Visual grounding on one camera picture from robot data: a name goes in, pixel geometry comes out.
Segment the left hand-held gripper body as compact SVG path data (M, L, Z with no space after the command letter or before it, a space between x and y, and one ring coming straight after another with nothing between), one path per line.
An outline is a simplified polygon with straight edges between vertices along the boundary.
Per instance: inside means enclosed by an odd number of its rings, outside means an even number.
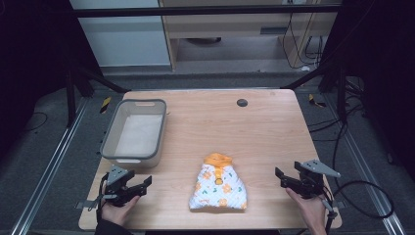
M122 207L128 202L126 199L128 187L123 187L121 185L121 178L128 171L129 170L123 169L117 165L112 165L110 171L108 172L104 199L113 206Z

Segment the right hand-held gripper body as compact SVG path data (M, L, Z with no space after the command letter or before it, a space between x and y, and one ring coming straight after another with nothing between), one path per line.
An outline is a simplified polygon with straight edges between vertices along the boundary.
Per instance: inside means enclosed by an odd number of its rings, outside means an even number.
M301 165L308 170L307 175L300 174L301 187L299 194L305 199L319 196L324 192L324 175L337 178L341 176L339 172L321 163L319 160L311 160L301 163Z

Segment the white and orange baby dress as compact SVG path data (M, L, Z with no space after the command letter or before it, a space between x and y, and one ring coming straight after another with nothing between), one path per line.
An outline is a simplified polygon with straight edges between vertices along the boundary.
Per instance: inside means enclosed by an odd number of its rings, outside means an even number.
M234 169L233 159L213 153L204 158L198 174L189 209L227 209L244 211L248 193L244 182Z

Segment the person's left hand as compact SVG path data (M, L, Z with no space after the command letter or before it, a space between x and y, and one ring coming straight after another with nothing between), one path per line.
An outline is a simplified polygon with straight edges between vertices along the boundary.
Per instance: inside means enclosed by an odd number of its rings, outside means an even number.
M103 220L123 226L126 223L129 214L134 209L139 199L139 196L135 196L133 199L131 199L129 202L127 202L124 206L120 208L115 207L112 204L107 203L106 201L103 201L101 204L101 218Z

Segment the person's right hand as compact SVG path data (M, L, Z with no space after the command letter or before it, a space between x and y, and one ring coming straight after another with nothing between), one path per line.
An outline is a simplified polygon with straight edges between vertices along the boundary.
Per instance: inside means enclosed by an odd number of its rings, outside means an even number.
M312 199L304 199L291 188L286 193L297 204L301 217L312 235L327 235L325 229L325 206L323 197L317 196Z

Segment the grey plastic basket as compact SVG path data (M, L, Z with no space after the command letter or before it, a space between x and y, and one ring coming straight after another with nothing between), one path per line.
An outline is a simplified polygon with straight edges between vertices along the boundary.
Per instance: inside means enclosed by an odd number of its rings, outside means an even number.
M123 168L159 164L166 121L162 99L125 99L118 103L101 146L102 156Z

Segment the yellow and black floor tape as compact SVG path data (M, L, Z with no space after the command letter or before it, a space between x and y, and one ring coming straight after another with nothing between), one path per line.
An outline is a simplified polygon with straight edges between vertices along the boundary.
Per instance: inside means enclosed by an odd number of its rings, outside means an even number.
M319 108L327 107L324 102L317 102L312 94L308 94L308 103Z
M106 98L104 99L104 101L103 101L103 103L102 103L102 106L101 106L101 108L100 108L100 114L104 114L104 113L106 112L106 110L107 110L107 108L108 108L108 106L109 106L109 104L110 104L111 100L112 100L112 97L106 97Z

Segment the black metal stand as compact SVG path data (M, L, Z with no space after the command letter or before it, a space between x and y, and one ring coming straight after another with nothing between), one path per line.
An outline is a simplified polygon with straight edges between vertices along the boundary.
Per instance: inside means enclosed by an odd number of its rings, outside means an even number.
M342 62L325 62L317 69L307 73L300 79L282 86L282 89L295 90L316 76L322 79L318 90L322 93L337 87L337 114L342 123L346 123L346 66Z
M109 80L105 79L102 75L97 74L92 70L88 70L83 67L70 67L67 71L65 78L68 105L67 127L71 127L74 124L76 118L74 89L77 88L83 97L91 97L94 94L94 88L89 82L90 79L101 83L102 85L110 88L116 93L128 92L128 89L122 88L110 82Z

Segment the black curtain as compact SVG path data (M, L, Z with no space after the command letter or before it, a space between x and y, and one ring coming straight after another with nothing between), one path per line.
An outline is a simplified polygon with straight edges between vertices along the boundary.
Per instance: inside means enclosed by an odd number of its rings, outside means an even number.
M80 22L49 14L71 8L70 0L0 0L0 163L36 102L65 86L60 44L81 67L101 72Z
M323 57L364 81L363 101L415 181L415 0L341 0Z

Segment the white cabinet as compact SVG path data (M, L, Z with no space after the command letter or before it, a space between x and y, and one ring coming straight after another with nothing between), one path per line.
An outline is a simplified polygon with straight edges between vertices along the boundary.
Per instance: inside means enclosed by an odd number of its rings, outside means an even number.
M75 10L157 8L158 0L69 0ZM169 66L161 17L79 18L101 68Z

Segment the light wooden desk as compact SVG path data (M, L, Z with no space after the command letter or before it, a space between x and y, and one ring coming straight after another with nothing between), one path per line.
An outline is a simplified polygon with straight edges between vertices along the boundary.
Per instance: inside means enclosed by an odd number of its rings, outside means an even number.
M341 0L158 0L162 7L260 6L337 4ZM330 34L337 14L288 13L164 16L169 39L214 38L276 35L284 48L288 63L297 67L305 63L305 47L310 37Z

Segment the aluminium floor rail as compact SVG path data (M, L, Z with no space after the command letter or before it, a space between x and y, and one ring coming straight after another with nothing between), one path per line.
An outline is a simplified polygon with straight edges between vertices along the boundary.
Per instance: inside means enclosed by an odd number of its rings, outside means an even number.
M16 221L15 225L9 232L9 235L27 234L68 150L73 135L78 129L80 122L82 121L89 101L89 98L80 99L79 105L75 109L75 118L73 119L72 124L65 129L65 132L60 139L60 142L57 145L49 163L47 164L42 176L37 182L37 185L28 202L26 203L22 214L19 216L19 219Z
M346 124L341 121L338 123L338 127L340 129L339 139L345 142L354 168L357 170L360 179L365 181L364 187L374 204L377 215L381 216L386 215L388 212L391 213L390 216L382 219L389 235L407 235L398 216L392 209L392 201L388 199L385 192L374 187L374 185L380 185L379 180L370 169L369 164L364 160L364 156L358 148L352 133L346 128Z

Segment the black horizontal frame bar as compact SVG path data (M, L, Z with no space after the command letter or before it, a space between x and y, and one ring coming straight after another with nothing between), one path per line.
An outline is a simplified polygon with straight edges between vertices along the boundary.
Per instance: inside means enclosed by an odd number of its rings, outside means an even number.
M152 16L198 16L240 14L288 14L288 13L333 13L342 4L329 5L260 5L260 6L198 6L125 9L71 10L69 15L78 18L152 17Z

